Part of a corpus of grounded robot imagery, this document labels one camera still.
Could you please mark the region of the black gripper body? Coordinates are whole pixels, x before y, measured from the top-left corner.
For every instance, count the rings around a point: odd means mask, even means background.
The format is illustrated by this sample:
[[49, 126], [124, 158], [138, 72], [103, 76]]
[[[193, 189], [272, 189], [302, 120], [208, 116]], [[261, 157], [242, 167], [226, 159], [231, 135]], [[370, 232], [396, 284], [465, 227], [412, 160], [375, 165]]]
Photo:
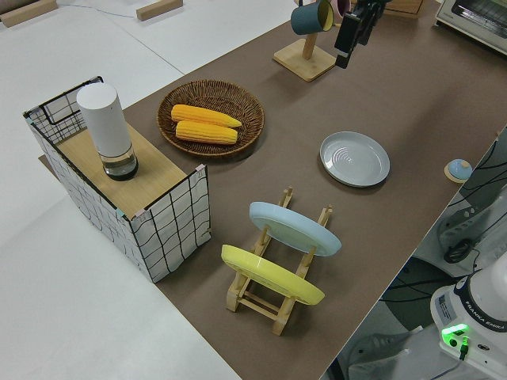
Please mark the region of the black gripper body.
[[383, 15], [390, 0], [359, 0], [352, 14], [361, 19], [363, 25], [374, 25]]

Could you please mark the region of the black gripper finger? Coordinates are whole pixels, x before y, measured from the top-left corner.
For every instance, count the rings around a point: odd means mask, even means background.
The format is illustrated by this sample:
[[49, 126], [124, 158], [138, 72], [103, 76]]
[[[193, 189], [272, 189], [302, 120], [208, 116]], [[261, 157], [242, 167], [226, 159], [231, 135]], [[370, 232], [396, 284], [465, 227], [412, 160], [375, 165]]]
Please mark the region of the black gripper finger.
[[364, 19], [360, 26], [359, 34], [357, 37], [357, 43], [361, 45], [366, 45], [369, 41], [370, 35], [372, 33], [372, 29], [375, 26], [375, 20], [373, 17], [368, 19]]
[[357, 34], [360, 28], [360, 18], [352, 13], [347, 13], [341, 23], [335, 48], [337, 49], [337, 58], [335, 65], [342, 69], [348, 66], [352, 51], [356, 44]]

